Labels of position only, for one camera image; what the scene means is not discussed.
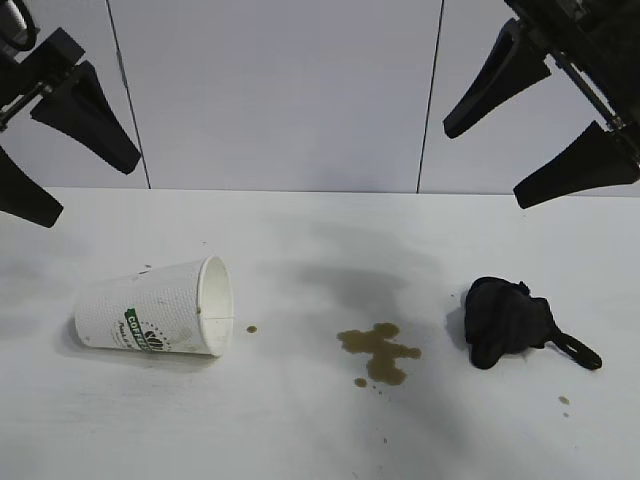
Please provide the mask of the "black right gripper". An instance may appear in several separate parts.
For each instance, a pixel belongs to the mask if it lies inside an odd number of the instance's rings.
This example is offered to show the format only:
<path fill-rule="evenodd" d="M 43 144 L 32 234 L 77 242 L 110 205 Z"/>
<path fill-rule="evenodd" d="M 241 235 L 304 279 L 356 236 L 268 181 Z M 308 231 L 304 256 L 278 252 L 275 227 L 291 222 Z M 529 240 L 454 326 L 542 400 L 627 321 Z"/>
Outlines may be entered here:
<path fill-rule="evenodd" d="M 524 22 L 508 20 L 475 80 L 443 120 L 456 138 L 551 71 L 547 52 L 611 131 L 597 122 L 560 154 L 517 184 L 518 205 L 639 180 L 639 3 L 637 1 L 509 1 Z"/>

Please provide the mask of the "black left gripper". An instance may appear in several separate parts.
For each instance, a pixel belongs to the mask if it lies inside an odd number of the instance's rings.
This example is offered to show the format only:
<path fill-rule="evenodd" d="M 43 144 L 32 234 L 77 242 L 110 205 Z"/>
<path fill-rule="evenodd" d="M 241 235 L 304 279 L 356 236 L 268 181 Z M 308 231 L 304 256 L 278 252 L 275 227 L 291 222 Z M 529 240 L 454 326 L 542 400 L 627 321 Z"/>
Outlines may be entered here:
<path fill-rule="evenodd" d="M 115 117 L 84 49 L 56 29 L 23 61 L 1 54 L 1 130 L 40 95 L 31 117 L 81 143 L 123 174 L 132 173 L 141 153 Z M 1 211 L 51 228 L 63 206 L 29 178 L 1 149 Z"/>

